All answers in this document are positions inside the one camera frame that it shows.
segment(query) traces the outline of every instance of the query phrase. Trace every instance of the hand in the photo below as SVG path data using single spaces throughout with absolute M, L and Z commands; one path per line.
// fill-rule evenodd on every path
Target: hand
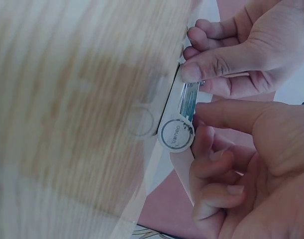
M 304 0 L 252 0 L 227 21 L 198 20 L 188 38 L 186 82 L 225 98 L 273 92 L 304 62 Z
M 193 218 L 208 239 L 304 239 L 304 106 L 199 104 L 192 145 Z M 252 134 L 255 149 L 213 128 Z

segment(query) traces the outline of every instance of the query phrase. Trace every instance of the wooden door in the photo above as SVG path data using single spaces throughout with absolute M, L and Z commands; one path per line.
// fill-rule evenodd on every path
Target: wooden door
M 0 239 L 129 237 L 196 2 L 0 0 Z

